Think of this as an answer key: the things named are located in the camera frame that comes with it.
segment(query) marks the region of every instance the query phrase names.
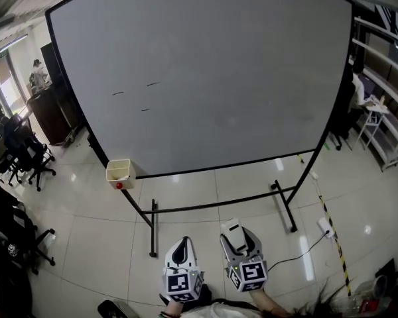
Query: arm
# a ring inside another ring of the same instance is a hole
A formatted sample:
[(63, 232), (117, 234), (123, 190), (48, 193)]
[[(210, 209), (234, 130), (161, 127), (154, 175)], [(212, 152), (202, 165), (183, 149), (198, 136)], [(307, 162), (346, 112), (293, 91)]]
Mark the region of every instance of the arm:
[(283, 309), (279, 304), (273, 301), (264, 290), (253, 290), (249, 294), (253, 302), (262, 311), (267, 311), (278, 317), (290, 317), (291, 314)]
[(168, 317), (180, 317), (182, 310), (183, 310), (182, 303), (177, 303), (176, 301), (171, 300), (166, 306), (164, 313), (168, 313), (169, 314)]

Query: ceiling light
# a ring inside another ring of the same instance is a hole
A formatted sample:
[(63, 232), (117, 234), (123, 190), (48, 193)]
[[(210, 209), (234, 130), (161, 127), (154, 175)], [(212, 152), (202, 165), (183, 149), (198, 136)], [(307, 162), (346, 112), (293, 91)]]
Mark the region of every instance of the ceiling light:
[(22, 35), (21, 37), (14, 39), (14, 41), (8, 43), (6, 46), (0, 48), (0, 53), (6, 51), (6, 49), (8, 49), (10, 46), (16, 44), (17, 42), (21, 41), (22, 39), (25, 39), (28, 35)]

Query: whiteboard stand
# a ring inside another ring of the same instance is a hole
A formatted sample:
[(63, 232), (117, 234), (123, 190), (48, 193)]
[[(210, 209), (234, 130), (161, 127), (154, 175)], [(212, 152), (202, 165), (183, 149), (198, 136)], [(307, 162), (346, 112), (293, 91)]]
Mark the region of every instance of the whiteboard stand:
[[(289, 205), (342, 101), (353, 6), (351, 0), (63, 0), (46, 11), (64, 81), (104, 166), (130, 158), (141, 179), (313, 152), (296, 185), (282, 188), (275, 180), (270, 192), (251, 197), (172, 209), (158, 209), (153, 199), (151, 210), (143, 211), (121, 190), (151, 228), (151, 257), (157, 257), (159, 213), (279, 194), (291, 232), (297, 231)], [(106, 25), (98, 27), (100, 21)], [(271, 45), (282, 40), (289, 51)], [(287, 72), (296, 72), (295, 78)], [(269, 126), (275, 131), (269, 133)], [(287, 199), (285, 192), (291, 192)]]

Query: white floor tile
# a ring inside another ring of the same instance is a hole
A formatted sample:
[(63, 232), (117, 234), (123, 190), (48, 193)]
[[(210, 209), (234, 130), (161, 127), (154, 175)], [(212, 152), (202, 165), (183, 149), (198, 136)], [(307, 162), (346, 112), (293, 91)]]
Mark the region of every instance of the white floor tile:
[(378, 181), (326, 201), (347, 265), (398, 232), (398, 199), (393, 196)]
[[(158, 209), (216, 203), (217, 192), (214, 171), (144, 179), (140, 208), (150, 210), (152, 199), (157, 201)], [(218, 208), (162, 213), (158, 220), (160, 223), (218, 221)], [(142, 221), (142, 219), (137, 216), (137, 221)]]
[(36, 318), (61, 318), (62, 292), (61, 279), (45, 271), (38, 270), (38, 275), (30, 274), (31, 291), (33, 293), (33, 315)]
[(326, 200), (369, 185), (383, 175), (373, 154), (358, 144), (354, 151), (346, 145), (341, 151), (322, 149), (312, 169), (319, 176)]
[(94, 164), (99, 162), (98, 157), (89, 146), (88, 131), (82, 129), (75, 141), (68, 147), (50, 146), (58, 165)]
[[(135, 188), (128, 190), (137, 203), (142, 183), (142, 180), (136, 180)], [(121, 191), (114, 189), (106, 181), (106, 169), (101, 163), (97, 163), (84, 186), (84, 196), (76, 214), (97, 219), (135, 221), (137, 212)]]
[(317, 298), (317, 285), (314, 284), (294, 292), (279, 295), (273, 299), (288, 312), (301, 311), (304, 313), (307, 311), (312, 312)]
[(42, 202), (35, 204), (44, 209), (74, 215), (83, 200), (86, 181), (93, 165), (54, 165), (56, 175), (42, 176)]
[[(291, 233), (286, 227), (286, 213), (273, 213), (260, 217), (250, 217), (241, 220), (242, 226), (253, 231), (262, 243), (264, 260), (270, 268), (281, 260), (295, 258), (308, 250), (306, 234), (298, 209), (292, 210), (298, 231)], [(226, 298), (230, 300), (249, 301), (245, 293), (237, 293), (233, 284), (224, 277)], [(270, 296), (282, 295), (315, 284), (312, 260), (306, 258), (288, 261), (276, 265), (268, 275), (265, 291)]]
[[(282, 188), (295, 186), (302, 174), (298, 156), (269, 160), (255, 164), (240, 165), (215, 171), (218, 201), (228, 201), (250, 197), (273, 191), (271, 185), (278, 180)], [(288, 199), (290, 192), (285, 193)], [(306, 206), (318, 201), (313, 185), (305, 180), (295, 195), (290, 208)], [(220, 208), (220, 219), (245, 218), (285, 211), (279, 195), (256, 199), (246, 203), (236, 203)]]
[[(296, 208), (295, 201), (289, 205), (289, 208)], [(280, 195), (272, 195), (261, 199), (221, 206), (219, 207), (219, 210), (220, 219), (227, 221), (231, 218), (248, 218), (259, 215), (268, 215), (271, 213), (286, 211), (286, 208)]]
[(128, 302), (128, 306), (138, 314), (140, 318), (158, 317), (161, 311), (165, 310), (165, 306), (140, 304), (133, 301)]
[[(308, 237), (309, 243), (312, 245), (323, 235), (323, 232), (317, 225), (317, 221), (320, 218), (325, 218), (324, 210), (321, 204), (317, 203), (301, 208), (300, 215), (305, 226), (306, 236)], [(333, 221), (336, 228), (337, 222), (335, 217), (333, 218)], [(316, 280), (318, 282), (342, 271), (342, 263), (340, 261), (338, 248), (334, 238), (323, 238), (322, 241), (312, 248), (311, 256), (312, 263), (314, 264)]]
[(213, 296), (224, 297), (222, 249), (219, 222), (158, 225), (158, 259), (149, 256), (151, 230), (145, 223), (137, 223), (131, 258), (129, 301), (162, 305), (159, 293), (163, 291), (165, 254), (183, 236), (192, 239), (198, 265), (205, 271), (205, 282)]
[(44, 244), (40, 244), (39, 247), (49, 257), (54, 258), (56, 265), (51, 266), (48, 261), (41, 257), (39, 260), (40, 267), (46, 269), (55, 276), (61, 277), (74, 216), (64, 213), (55, 213), (39, 208), (34, 208), (32, 210), (27, 209), (27, 215), (33, 221), (34, 225), (37, 225), (38, 227), (36, 232), (37, 236), (41, 235), (47, 229), (55, 230), (56, 238), (50, 248), (48, 250), (45, 249)]
[(76, 217), (63, 278), (126, 299), (135, 223)]
[[(347, 265), (351, 292), (354, 294), (355, 290), (362, 282), (374, 279), (376, 272), (392, 258), (395, 261), (395, 268), (398, 270), (398, 235), (390, 236), (374, 250), (354, 263)], [(333, 294), (339, 288), (342, 289), (336, 297), (346, 297), (348, 295), (346, 286), (344, 286), (345, 277), (343, 272), (338, 272), (328, 279), (319, 281), (319, 291), (322, 290), (325, 284), (326, 288), (324, 294), (326, 296)]]
[(101, 318), (98, 306), (105, 300), (114, 300), (112, 297), (81, 288), (66, 280), (62, 280), (61, 290), (63, 302), (61, 317)]

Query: black cable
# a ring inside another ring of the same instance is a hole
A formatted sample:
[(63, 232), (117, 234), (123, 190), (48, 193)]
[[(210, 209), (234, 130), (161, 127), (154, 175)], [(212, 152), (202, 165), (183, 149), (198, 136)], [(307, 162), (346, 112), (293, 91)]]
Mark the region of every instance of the black cable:
[(280, 262), (277, 262), (277, 263), (275, 263), (272, 267), (270, 267), (270, 268), (268, 269), (267, 273), (270, 272), (270, 270), (271, 270), (274, 266), (276, 266), (277, 264), (280, 264), (281, 262), (290, 262), (291, 260), (296, 260), (296, 259), (299, 259), (300, 257), (304, 256), (305, 254), (307, 254), (308, 252), (311, 251), (311, 248), (313, 248), (314, 246), (316, 246), (326, 235), (328, 235), (329, 232), (330, 232), (330, 231), (327, 230), (326, 233), (324, 233), (324, 234), (321, 236), (321, 238), (318, 239), (318, 240), (314, 243), (314, 245), (312, 245), (312, 246), (309, 248), (308, 251), (306, 251), (305, 253), (301, 254), (299, 257), (292, 258), (292, 259), (286, 259), (286, 260), (282, 260), (282, 261), (280, 261)]

